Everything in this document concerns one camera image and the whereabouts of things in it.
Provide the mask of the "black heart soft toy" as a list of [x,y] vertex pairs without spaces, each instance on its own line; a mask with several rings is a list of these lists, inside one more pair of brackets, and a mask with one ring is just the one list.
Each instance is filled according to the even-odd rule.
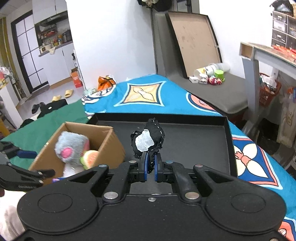
[[143,153],[158,153],[162,148],[165,132],[155,118],[150,118],[144,129],[130,135],[134,157],[140,159]]

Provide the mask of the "grey fluffy plush toy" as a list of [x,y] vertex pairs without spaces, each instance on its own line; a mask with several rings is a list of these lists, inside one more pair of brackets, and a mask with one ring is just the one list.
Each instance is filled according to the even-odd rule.
[[80,158],[88,150],[90,150],[89,138],[78,133],[63,131],[55,144],[55,153],[65,164],[82,165]]

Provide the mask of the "white soft bundle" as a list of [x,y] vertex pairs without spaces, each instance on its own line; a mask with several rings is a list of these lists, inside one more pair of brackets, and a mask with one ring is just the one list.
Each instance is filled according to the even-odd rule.
[[85,170],[84,167],[81,165],[66,163],[64,166],[62,177],[67,178],[75,174],[78,174],[80,172],[83,172],[84,170]]

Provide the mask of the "burger plush toy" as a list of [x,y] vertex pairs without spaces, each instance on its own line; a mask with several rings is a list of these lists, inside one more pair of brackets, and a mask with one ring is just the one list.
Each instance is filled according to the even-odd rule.
[[95,164],[99,151],[88,150],[80,158],[80,162],[85,170],[90,169]]

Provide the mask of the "purple tissue pack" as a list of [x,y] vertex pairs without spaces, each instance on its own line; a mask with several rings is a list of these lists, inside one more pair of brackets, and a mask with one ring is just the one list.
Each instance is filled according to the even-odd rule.
[[58,181],[61,181],[61,180],[64,180],[64,179],[65,179],[64,177],[53,178],[52,183],[55,183],[55,182],[58,182]]

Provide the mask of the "green cloth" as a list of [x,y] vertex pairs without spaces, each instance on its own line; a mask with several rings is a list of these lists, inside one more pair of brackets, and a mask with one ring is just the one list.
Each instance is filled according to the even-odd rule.
[[12,142],[23,150],[39,153],[56,130],[66,121],[73,123],[88,122],[80,99],[29,123],[3,140]]

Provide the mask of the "brown cardboard box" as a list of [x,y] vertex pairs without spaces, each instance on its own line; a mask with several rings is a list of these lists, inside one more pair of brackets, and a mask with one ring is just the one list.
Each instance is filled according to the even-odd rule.
[[66,122],[46,142],[29,170],[53,169],[55,175],[44,181],[49,184],[100,164],[116,168],[124,158],[124,147],[112,127]]

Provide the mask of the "black shallow tray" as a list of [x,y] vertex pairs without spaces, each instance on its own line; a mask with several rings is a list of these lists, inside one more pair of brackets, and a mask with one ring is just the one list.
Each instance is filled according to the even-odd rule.
[[90,125],[111,126],[125,149],[125,161],[134,159],[130,135],[155,118],[165,132],[162,160],[185,168],[202,164],[237,176],[232,135],[227,117],[155,113],[96,113]]

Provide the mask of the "blue patterned blanket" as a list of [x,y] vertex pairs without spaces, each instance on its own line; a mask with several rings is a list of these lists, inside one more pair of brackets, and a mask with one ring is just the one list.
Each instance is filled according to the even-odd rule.
[[[160,75],[148,75],[82,97],[86,115],[96,113],[157,113],[194,116],[219,116],[211,106]],[[278,192],[287,204],[280,232],[295,240],[295,180],[266,151],[230,123],[238,176]]]

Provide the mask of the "orange gift bag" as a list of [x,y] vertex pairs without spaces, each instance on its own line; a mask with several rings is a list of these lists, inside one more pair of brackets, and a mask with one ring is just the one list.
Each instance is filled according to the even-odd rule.
[[98,78],[98,88],[97,88],[97,90],[101,91],[101,90],[110,88],[110,87],[112,87],[114,85],[116,85],[116,81],[112,77],[109,77],[109,76],[102,77],[102,76],[100,76]]

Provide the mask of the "orange cardboard box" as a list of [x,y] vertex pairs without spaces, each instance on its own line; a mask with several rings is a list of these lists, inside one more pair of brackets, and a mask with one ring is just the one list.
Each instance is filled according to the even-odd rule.
[[82,83],[82,81],[81,81],[81,79],[79,77],[79,71],[78,71],[77,68],[72,69],[70,75],[71,75],[71,78],[72,78],[73,83],[74,83],[76,88],[79,88],[79,87],[83,86],[83,83]]

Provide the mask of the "grey sofa mattress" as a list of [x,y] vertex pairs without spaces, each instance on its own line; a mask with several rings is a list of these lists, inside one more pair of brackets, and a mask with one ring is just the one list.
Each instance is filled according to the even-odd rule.
[[166,12],[153,16],[157,73],[219,112],[247,110],[244,79],[230,74],[207,15]]

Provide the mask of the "white plastic bottle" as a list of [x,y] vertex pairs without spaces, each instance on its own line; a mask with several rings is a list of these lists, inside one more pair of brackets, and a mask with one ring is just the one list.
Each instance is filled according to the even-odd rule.
[[230,66],[225,63],[211,63],[208,66],[198,68],[194,71],[193,75],[200,79],[201,76],[214,76],[214,71],[220,69],[224,72],[230,71]]

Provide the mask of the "grey desk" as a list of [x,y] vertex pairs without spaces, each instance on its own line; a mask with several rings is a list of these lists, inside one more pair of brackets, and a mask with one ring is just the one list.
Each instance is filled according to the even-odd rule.
[[272,47],[244,42],[240,43],[239,56],[243,63],[248,103],[248,121],[243,132],[250,135],[266,113],[259,104],[259,73],[277,78],[281,72],[295,83],[295,60]]

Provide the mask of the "hanging jacket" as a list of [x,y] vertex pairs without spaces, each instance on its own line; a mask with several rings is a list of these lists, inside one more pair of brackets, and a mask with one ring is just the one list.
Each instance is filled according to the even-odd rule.
[[156,11],[168,11],[172,6],[172,0],[137,0],[140,6],[145,6]]

